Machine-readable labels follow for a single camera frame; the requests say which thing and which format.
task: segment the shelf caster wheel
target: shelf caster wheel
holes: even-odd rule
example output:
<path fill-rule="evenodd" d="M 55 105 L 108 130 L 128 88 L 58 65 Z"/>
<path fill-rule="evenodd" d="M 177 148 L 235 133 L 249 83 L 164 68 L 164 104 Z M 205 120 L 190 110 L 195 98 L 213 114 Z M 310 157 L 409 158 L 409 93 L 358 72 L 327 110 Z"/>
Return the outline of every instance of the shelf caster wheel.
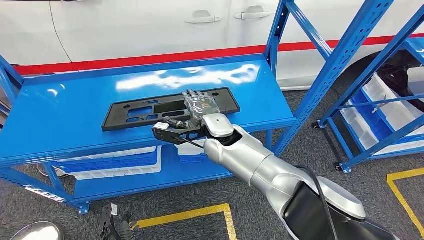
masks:
<path fill-rule="evenodd" d="M 334 163 L 334 168 L 337 171 L 343 172 L 345 174 L 351 173 L 352 172 L 351 168 L 349 166 L 346 166 L 346 165 L 347 164 L 345 162 L 339 161 L 339 162 Z"/>
<path fill-rule="evenodd" d="M 320 125 L 318 124 L 318 122 L 314 122 L 310 125 L 313 129 L 320 129 Z"/>
<path fill-rule="evenodd" d="M 342 166 L 341 166 L 341 162 L 334 163 L 334 168 L 339 172 L 343 171 Z"/>

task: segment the black cable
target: black cable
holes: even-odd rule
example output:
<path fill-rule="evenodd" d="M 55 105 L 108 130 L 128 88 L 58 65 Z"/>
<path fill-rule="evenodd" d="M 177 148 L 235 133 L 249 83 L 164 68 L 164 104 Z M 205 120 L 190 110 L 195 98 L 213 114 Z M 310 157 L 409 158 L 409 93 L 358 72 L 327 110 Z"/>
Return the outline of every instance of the black cable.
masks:
<path fill-rule="evenodd" d="M 320 185 L 320 182 L 318 181 L 317 176 L 315 175 L 314 171 L 312 171 L 312 169 L 310 169 L 307 166 L 295 166 L 295 167 L 298 168 L 298 169 L 306 170 L 308 172 L 309 176 L 313 179 L 313 182 L 315 183 L 316 188 L 318 189 L 319 198 L 321 198 L 322 206 L 324 207 L 325 215 L 327 216 L 328 223 L 329 223 L 330 228 L 331 228 L 332 239 L 338 240 L 336 228 L 334 227 L 333 219 L 332 219 L 331 214 L 330 214 L 329 205 L 327 204 L 326 197 L 324 196 L 323 189 L 321 188 L 321 185 Z"/>
<path fill-rule="evenodd" d="M 182 140 L 184 140 L 184 141 L 186 141 L 186 142 L 187 142 L 187 143 L 189 143 L 189 144 L 192 144 L 192 145 L 194 145 L 194 146 L 196 146 L 196 147 L 198 147 L 198 148 L 203 149 L 203 146 L 201 146 L 201 145 L 199 145 L 199 144 L 197 144 L 197 143 L 195 143 L 195 142 L 193 142 L 193 141 L 190 141 L 190 140 L 188 140 L 187 138 L 181 137 L 181 139 L 182 139 Z"/>

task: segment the plastic bin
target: plastic bin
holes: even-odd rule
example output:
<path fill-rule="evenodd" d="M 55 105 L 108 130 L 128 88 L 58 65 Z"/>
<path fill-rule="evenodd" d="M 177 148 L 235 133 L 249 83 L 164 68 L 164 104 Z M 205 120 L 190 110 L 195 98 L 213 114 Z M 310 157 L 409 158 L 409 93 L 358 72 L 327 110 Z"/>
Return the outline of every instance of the plastic bin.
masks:
<path fill-rule="evenodd" d="M 369 103 L 370 101 L 361 90 L 352 97 L 352 104 Z M 380 110 L 374 111 L 374 106 L 365 105 L 356 107 L 357 112 L 362 116 L 363 120 L 366 121 L 368 127 L 372 129 L 374 136 L 379 140 L 385 139 L 387 136 L 393 133 L 388 123 L 385 121 L 386 116 L 380 112 Z"/>
<path fill-rule="evenodd" d="M 349 100 L 346 105 L 352 105 L 352 102 Z M 365 150 L 368 150 L 379 142 L 368 123 L 355 107 L 343 108 L 340 113 L 351 126 Z"/>
<path fill-rule="evenodd" d="M 374 73 L 369 83 L 362 87 L 362 90 L 372 102 L 398 98 L 377 73 Z M 423 114 L 407 101 L 389 102 L 381 106 L 379 110 L 394 131 L 403 128 Z M 424 127 L 411 132 L 408 136 L 418 134 L 424 134 Z"/>
<path fill-rule="evenodd" d="M 158 173 L 162 169 L 162 146 L 149 148 L 149 151 L 121 157 L 64 161 L 53 165 L 75 176 L 77 180 Z"/>
<path fill-rule="evenodd" d="M 117 158 L 117 157 L 133 156 L 133 155 L 137 155 L 137 154 L 152 153 L 155 150 L 156 150 L 156 147 L 151 146 L 151 147 L 137 148 L 137 149 L 132 149 L 132 150 L 115 151 L 115 152 L 108 152 L 108 153 L 103 153 L 103 154 L 96 154 L 96 155 L 90 155 L 90 156 L 82 156 L 82 157 L 63 159 L 63 160 L 58 160 L 57 162 L 70 162 L 70 161 L 81 161 L 81 160 L 90 160 L 90 159 Z"/>
<path fill-rule="evenodd" d="M 194 140 L 193 142 L 203 146 L 205 141 L 206 139 L 201 139 Z M 200 147 L 194 146 L 190 143 L 175 145 L 175 147 L 178 149 L 179 162 L 182 164 L 202 163 L 204 161 L 209 161 L 205 151 Z"/>

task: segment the red stripe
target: red stripe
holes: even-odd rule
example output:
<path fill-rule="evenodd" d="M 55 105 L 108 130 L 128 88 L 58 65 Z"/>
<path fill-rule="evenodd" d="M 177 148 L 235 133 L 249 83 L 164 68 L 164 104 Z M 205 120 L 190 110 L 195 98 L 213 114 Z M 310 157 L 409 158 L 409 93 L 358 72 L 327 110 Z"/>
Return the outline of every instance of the red stripe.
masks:
<path fill-rule="evenodd" d="M 367 38 L 363 46 L 388 44 L 394 36 L 377 36 Z M 412 34 L 412 38 L 424 37 L 424 33 Z M 339 40 L 328 40 L 326 41 L 330 48 L 335 48 Z M 294 43 L 282 43 L 278 46 L 279 52 L 289 51 L 302 51 L 302 50 L 313 50 L 316 49 L 312 42 L 294 42 Z M 206 51 L 193 51 L 183 53 L 172 53 L 163 55 L 153 56 L 137 56 L 137 57 L 126 57 L 117 59 L 106 59 L 106 60 L 94 60 L 94 61 L 80 61 L 80 62 L 69 62 L 69 63 L 55 63 L 55 64 L 43 64 L 43 65 L 30 65 L 30 66 L 16 66 L 15 69 L 21 75 L 35 75 L 35 74 L 49 74 L 49 73 L 62 73 L 71 71 L 83 71 L 93 69 L 108 69 L 108 68 L 120 68 L 129 66 L 139 66 L 148 64 L 162 64 L 172 63 L 190 60 L 202 60 L 202 59 L 213 59 L 249 54 L 259 54 L 265 51 L 264 45 L 259 46 L 244 46 L 227 49 L 216 49 Z"/>

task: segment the robotic arm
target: robotic arm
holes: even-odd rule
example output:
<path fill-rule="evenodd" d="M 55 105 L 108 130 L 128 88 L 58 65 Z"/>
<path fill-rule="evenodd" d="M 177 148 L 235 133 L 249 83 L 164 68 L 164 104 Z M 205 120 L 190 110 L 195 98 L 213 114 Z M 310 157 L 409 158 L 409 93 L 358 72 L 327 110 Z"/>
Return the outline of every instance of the robotic arm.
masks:
<path fill-rule="evenodd" d="M 243 128 L 231 124 L 219 113 L 213 97 L 192 90 L 183 95 L 191 120 L 159 122 L 153 127 L 155 137 L 177 145 L 207 137 L 203 148 L 208 158 L 265 195 L 295 240 L 398 239 L 368 221 L 361 201 L 350 192 L 283 161 Z"/>

